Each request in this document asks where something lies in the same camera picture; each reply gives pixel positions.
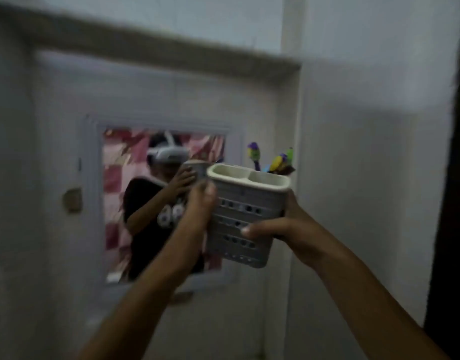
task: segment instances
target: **t-shirt sleeve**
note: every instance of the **t-shirt sleeve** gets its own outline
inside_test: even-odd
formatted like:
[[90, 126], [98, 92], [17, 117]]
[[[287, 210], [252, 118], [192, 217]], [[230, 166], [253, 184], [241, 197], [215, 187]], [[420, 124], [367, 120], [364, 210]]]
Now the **t-shirt sleeve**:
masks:
[[153, 186], [153, 183], [144, 180], [134, 179], [130, 181], [123, 194], [123, 220], [125, 223], [135, 211], [158, 193], [159, 190]]

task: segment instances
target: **black hair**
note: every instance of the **black hair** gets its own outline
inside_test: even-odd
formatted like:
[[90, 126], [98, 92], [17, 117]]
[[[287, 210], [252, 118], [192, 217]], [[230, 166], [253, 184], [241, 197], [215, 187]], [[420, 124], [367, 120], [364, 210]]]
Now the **black hair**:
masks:
[[[173, 141], [175, 142], [175, 145], [177, 146], [182, 146], [182, 141], [180, 140], [180, 137], [178, 135], [175, 135], [175, 134], [172, 134], [172, 137], [173, 137]], [[158, 146], [168, 146], [169, 142], [167, 140], [167, 137], [165, 136], [165, 132], [164, 131], [159, 131], [157, 132], [156, 134], [152, 135], [150, 137], [150, 141], [148, 143], [148, 147], [149, 148], [156, 148]], [[149, 166], [152, 165], [153, 161], [152, 161], [152, 156], [151, 155], [147, 155], [146, 156], [146, 162]]]

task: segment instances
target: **right forearm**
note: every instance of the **right forearm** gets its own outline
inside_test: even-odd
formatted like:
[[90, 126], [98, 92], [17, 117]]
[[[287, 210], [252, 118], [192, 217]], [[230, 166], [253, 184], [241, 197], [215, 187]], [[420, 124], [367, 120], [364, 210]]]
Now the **right forearm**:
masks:
[[145, 203], [128, 217], [126, 228], [131, 235], [142, 231], [152, 220], [154, 220], [163, 207], [170, 201], [171, 197], [166, 188]]
[[369, 359], [448, 359], [343, 244], [333, 245], [315, 269]]

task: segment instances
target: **white mirror frame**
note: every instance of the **white mirror frame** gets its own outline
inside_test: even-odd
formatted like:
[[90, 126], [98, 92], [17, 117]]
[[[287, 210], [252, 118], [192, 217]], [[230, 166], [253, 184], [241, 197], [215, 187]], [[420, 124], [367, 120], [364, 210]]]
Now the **white mirror frame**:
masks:
[[[202, 121], [191, 118], [175, 118], [161, 114], [130, 114], [119, 116], [88, 114], [81, 120], [81, 151], [79, 169], [82, 179], [84, 235], [78, 238], [79, 260], [86, 269], [86, 288], [92, 291], [92, 303], [89, 310], [94, 314], [95, 306], [115, 305], [130, 289], [128, 284], [107, 284], [105, 253], [105, 223], [103, 211], [103, 134], [106, 129], [132, 128], [151, 130], [171, 130], [188, 133], [225, 135], [225, 161], [242, 165], [243, 129], [214, 121]], [[222, 269], [215, 272], [192, 274], [177, 292], [188, 292], [219, 287], [236, 278], [238, 264], [229, 260], [222, 261]]]

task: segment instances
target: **red and white checkered curtain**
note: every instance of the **red and white checkered curtain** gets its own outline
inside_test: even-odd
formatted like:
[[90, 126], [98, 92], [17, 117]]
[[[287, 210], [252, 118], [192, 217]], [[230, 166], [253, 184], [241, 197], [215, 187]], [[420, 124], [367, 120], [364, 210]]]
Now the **red and white checkered curtain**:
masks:
[[[130, 255], [132, 237], [123, 223], [122, 200], [134, 177], [149, 176], [147, 149], [156, 131], [109, 129], [104, 133], [103, 205], [105, 213], [106, 261], [109, 270]], [[189, 148], [190, 159], [216, 162], [223, 158], [225, 136], [179, 134]], [[221, 259], [207, 256], [208, 269], [220, 269]]]

